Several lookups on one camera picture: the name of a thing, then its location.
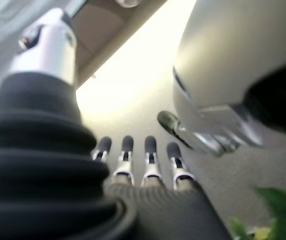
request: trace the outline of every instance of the bright light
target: bright light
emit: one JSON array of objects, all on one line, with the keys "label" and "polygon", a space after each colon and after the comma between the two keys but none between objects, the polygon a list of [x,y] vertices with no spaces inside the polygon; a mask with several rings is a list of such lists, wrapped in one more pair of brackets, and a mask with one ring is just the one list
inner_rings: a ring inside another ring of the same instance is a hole
[{"label": "bright light", "polygon": [[172,66],[195,2],[167,1],[97,70],[95,78],[77,90],[83,117],[120,114],[146,97],[165,69]]}]

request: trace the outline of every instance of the gray carpet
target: gray carpet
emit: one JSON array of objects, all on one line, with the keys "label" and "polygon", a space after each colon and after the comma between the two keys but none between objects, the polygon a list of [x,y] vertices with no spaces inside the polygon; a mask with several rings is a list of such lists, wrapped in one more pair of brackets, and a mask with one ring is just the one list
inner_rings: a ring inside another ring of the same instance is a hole
[{"label": "gray carpet", "polygon": [[[84,123],[93,130],[98,139],[103,136],[112,138],[108,159],[111,172],[116,168],[123,137],[131,135],[134,138],[133,171],[137,186],[144,171],[145,137],[153,135],[158,144],[165,184],[168,188],[172,187],[166,146],[171,141],[178,141],[164,131],[156,120],[161,110],[175,111],[169,79],[170,71],[167,71],[151,88],[136,96],[138,99],[133,97],[135,105],[122,109],[122,112],[99,118],[94,114],[84,115]],[[204,187],[225,223],[228,224],[231,217],[239,217],[249,226],[268,223],[268,213],[252,188],[286,188],[286,146],[270,150],[241,147],[237,152],[218,159],[180,146],[185,162]]]},{"label": "gray carpet", "polygon": [[[153,135],[166,186],[172,187],[166,146],[176,139],[160,127],[156,116],[162,110],[175,112],[172,62],[193,5],[194,1],[168,1],[159,15],[97,71],[96,78],[78,90],[84,124],[98,139],[110,136],[113,140],[108,159],[111,172],[116,168],[123,137],[134,138],[137,186],[144,171],[144,141]],[[272,150],[242,147],[218,159],[182,145],[181,150],[225,223],[231,217],[239,217],[250,227],[268,223],[270,217],[252,188],[286,188],[286,146]]]}]

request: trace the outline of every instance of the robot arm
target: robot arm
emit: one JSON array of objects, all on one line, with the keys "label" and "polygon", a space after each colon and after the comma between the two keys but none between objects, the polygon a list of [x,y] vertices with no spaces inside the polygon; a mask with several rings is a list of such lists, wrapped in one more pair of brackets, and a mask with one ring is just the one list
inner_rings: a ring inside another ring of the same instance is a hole
[{"label": "robot arm", "polygon": [[188,145],[221,156],[285,144],[286,1],[198,0],[173,75],[173,130]]}]

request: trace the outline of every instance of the black fingertip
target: black fingertip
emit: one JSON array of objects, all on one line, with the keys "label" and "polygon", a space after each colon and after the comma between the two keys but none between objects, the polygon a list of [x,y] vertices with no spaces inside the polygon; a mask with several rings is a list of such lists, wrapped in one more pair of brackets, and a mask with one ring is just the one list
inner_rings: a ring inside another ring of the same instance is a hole
[{"label": "black fingertip", "polygon": [[181,151],[179,149],[179,146],[175,142],[171,142],[167,145],[167,154],[168,158],[180,158],[182,157]]},{"label": "black fingertip", "polygon": [[157,120],[166,131],[168,131],[171,135],[175,135],[174,128],[178,121],[177,116],[169,111],[160,111],[157,115]]},{"label": "black fingertip", "polygon": [[111,146],[112,146],[111,138],[108,136],[105,136],[98,143],[98,150],[100,152],[103,152],[103,151],[109,152],[109,150],[111,149]]},{"label": "black fingertip", "polygon": [[131,136],[126,136],[123,139],[122,143],[122,151],[125,152],[132,152],[133,151],[133,146],[134,146],[134,140]]},{"label": "black fingertip", "polygon": [[148,136],[145,139],[145,152],[146,153],[156,153],[157,152],[157,145],[156,145],[155,137]]}]

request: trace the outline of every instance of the green plant leaf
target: green plant leaf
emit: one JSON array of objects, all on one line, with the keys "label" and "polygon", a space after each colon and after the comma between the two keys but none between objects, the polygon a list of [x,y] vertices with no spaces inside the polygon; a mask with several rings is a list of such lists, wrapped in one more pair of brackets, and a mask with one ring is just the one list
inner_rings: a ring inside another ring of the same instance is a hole
[{"label": "green plant leaf", "polygon": [[230,225],[235,237],[239,237],[239,240],[251,240],[251,237],[249,237],[246,233],[244,224],[239,219],[235,217],[232,218]]},{"label": "green plant leaf", "polygon": [[271,236],[276,240],[279,234],[284,235],[286,233],[286,191],[274,188],[257,188],[256,191],[263,197],[276,218],[276,226],[273,227],[271,233]]},{"label": "green plant leaf", "polygon": [[276,220],[271,227],[268,240],[286,240],[286,222]]}]

